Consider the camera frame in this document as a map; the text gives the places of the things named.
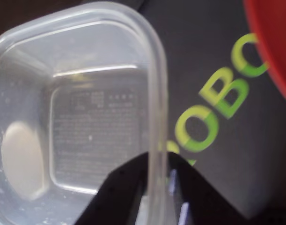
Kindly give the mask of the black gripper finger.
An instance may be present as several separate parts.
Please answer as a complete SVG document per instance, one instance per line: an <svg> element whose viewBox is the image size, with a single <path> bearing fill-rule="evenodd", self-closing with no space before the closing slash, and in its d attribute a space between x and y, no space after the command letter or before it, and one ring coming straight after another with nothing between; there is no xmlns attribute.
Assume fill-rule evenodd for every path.
<svg viewBox="0 0 286 225"><path fill-rule="evenodd" d="M112 171L76 225L134 225L147 188L148 153Z"/></svg>
<svg viewBox="0 0 286 225"><path fill-rule="evenodd" d="M169 166L176 171L176 191L183 203L188 203L190 225L246 225L239 213L213 186L183 157L169 152Z"/></svg>

